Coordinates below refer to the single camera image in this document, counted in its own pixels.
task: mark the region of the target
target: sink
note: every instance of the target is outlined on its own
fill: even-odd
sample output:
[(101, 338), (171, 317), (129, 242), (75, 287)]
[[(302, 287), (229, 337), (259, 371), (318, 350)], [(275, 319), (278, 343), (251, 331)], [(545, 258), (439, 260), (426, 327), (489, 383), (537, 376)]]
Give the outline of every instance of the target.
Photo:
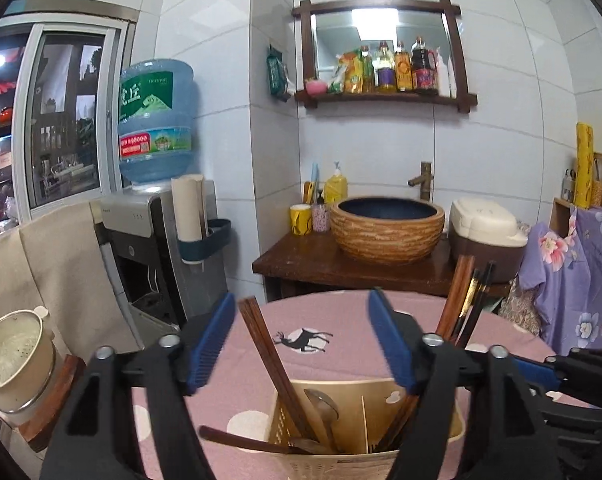
[(446, 213), (423, 200), (385, 196), (347, 198), (332, 206), (330, 225), (339, 247), (376, 264), (409, 264), (436, 247)]

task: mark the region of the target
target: deer print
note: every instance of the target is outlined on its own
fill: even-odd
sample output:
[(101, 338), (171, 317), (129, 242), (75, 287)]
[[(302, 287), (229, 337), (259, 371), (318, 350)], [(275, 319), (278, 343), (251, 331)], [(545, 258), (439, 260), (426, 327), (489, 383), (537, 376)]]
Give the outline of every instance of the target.
[(310, 344), (310, 341), (312, 341), (312, 339), (320, 339), (322, 341), (325, 341), (326, 343), (329, 343), (330, 341), (328, 341), (323, 336), (334, 337), (334, 335), (330, 334), (329, 332), (312, 332), (311, 330), (306, 330), (305, 328), (302, 328), (299, 337), (297, 337), (294, 340), (285, 337), (283, 332), (277, 332), (277, 337), (279, 339), (277, 340), (272, 338), (272, 340), (274, 341), (275, 345), (282, 344), (287, 346), (288, 348), (299, 350), (301, 352), (325, 352), (323, 348), (319, 348), (318, 346), (313, 346)]

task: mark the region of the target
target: screw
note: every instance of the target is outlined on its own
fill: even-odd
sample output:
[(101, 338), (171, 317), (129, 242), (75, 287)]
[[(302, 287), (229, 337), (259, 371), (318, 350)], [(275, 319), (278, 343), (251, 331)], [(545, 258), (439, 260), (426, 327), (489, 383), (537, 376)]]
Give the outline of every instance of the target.
[(493, 356), (495, 356), (497, 359), (504, 359), (505, 357), (510, 355), (510, 353), (508, 352), (508, 349), (505, 348), (505, 346), (501, 346), (501, 345), (491, 346), (490, 353)]
[(436, 347), (443, 345), (443, 338), (438, 334), (426, 334), (422, 340), (428, 346)]
[(112, 354), (114, 354), (114, 350), (111, 346), (102, 346), (101, 348), (97, 348), (97, 351), (94, 353), (94, 356), (97, 359), (107, 359)]
[(172, 348), (173, 346), (177, 346), (180, 342), (181, 338), (179, 336), (176, 334), (168, 334), (159, 339), (159, 346), (163, 348)]

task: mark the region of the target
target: faucet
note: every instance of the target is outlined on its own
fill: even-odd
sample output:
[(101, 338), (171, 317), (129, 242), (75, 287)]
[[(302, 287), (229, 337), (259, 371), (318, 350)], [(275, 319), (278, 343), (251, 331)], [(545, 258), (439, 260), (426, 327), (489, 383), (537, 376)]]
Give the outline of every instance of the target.
[(432, 174), (432, 163), (421, 161), (421, 174), (409, 179), (408, 186), (421, 186), (421, 200), (430, 202), (432, 180), (434, 180), (434, 175)]

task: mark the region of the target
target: round table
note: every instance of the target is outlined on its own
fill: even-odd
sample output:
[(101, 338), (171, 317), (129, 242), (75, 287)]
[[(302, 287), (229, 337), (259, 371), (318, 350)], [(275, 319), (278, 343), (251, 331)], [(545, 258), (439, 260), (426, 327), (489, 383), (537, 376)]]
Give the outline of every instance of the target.
[[(367, 319), (367, 294), (367, 290), (340, 290), (262, 306), (270, 335), (281, 341), (276, 348), (291, 379), (348, 381), (392, 376)], [(392, 291), (386, 295), (395, 310), (414, 316), (424, 332), (434, 332), (444, 298)], [(296, 347), (300, 346), (299, 336), (304, 328), (322, 334), (299, 349)], [(537, 361), (554, 355), (539, 338), (510, 321), (494, 314), (481, 314), (470, 349), (486, 351), (497, 343), (514, 354)], [(273, 395), (274, 386), (241, 315), (237, 314), (209, 383), (186, 399), (193, 424), (262, 438)], [(468, 392), (459, 388), (457, 401), (464, 415), (468, 399)], [(143, 389), (134, 390), (133, 403), (146, 475), (159, 480), (162, 476)], [(218, 480), (286, 480), (278, 462), (267, 455), (202, 442)], [(462, 440), (448, 446), (440, 478), (454, 476), (462, 446)]]

